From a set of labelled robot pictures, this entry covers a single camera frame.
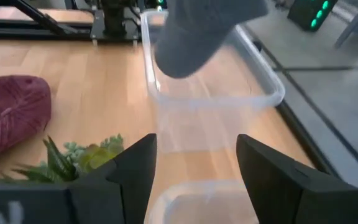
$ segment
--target clear plastic container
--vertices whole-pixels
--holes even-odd
[[[260,110],[282,101],[283,84],[241,26],[235,26],[192,76],[164,75],[154,61],[154,43],[167,15],[146,11],[141,21],[147,88],[157,107],[158,149],[202,151],[235,145]]]
[[[230,180],[175,185],[154,204],[148,224],[257,224],[243,183]]]

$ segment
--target maroon hat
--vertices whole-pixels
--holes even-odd
[[[50,88],[44,79],[0,77],[0,151],[43,130],[50,114]]]

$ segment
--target wooden table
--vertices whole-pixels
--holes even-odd
[[[86,12],[45,10],[59,21],[92,21]],[[0,19],[28,19],[13,8],[0,8]],[[130,146],[155,132],[154,109],[147,95],[142,47],[94,47],[91,42],[0,40],[0,76],[29,74],[52,89],[52,119],[45,132],[0,154],[0,170],[46,159],[41,139],[100,142],[121,133]],[[303,152],[274,108],[250,125],[249,135],[308,165]],[[241,179],[234,150],[159,155],[152,204],[163,190],[187,180]]]

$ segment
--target green light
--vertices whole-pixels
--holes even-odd
[[[320,10],[317,12],[316,18],[319,19],[323,15],[323,12]]]
[[[329,2],[328,2],[328,1],[325,1],[325,2],[323,3],[323,9],[327,9],[328,6],[329,6]]]
[[[317,20],[313,19],[313,21],[311,21],[310,27],[314,28],[317,25]]]

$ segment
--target artificial plant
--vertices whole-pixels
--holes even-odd
[[[98,168],[105,162],[116,157],[124,150],[124,140],[120,134],[111,136],[100,143],[87,147],[79,146],[75,142],[66,142],[65,154],[60,153],[52,138],[44,139],[47,148],[47,162],[41,162],[38,166],[18,164],[13,172],[23,175],[27,179],[17,180],[1,173],[1,182],[41,182],[59,183],[69,182],[81,175]]]

